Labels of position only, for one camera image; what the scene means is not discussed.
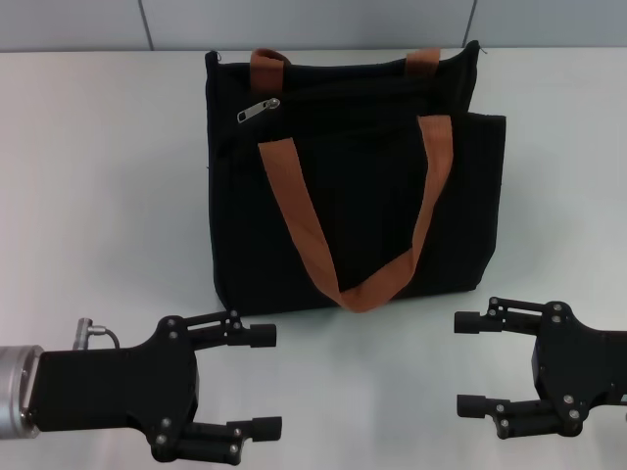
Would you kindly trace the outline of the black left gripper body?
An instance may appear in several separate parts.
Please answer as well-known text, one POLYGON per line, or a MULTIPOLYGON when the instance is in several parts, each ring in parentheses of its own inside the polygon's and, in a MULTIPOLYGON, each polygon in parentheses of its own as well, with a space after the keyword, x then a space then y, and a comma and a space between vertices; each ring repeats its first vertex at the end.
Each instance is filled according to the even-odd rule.
POLYGON ((135 429, 156 460, 171 462, 195 415, 197 392, 187 325, 173 316, 132 348, 43 353, 28 412, 42 432, 135 429))

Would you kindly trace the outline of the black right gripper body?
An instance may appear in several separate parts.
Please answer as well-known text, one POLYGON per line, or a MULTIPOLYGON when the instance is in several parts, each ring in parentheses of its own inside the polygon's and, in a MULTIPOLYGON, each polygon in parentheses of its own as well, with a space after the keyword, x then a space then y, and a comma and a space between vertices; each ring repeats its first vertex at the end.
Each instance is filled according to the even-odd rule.
POLYGON ((581 323, 570 306, 542 309, 532 355, 534 386, 553 408, 554 432, 575 437, 597 406, 626 404, 626 333, 581 323))

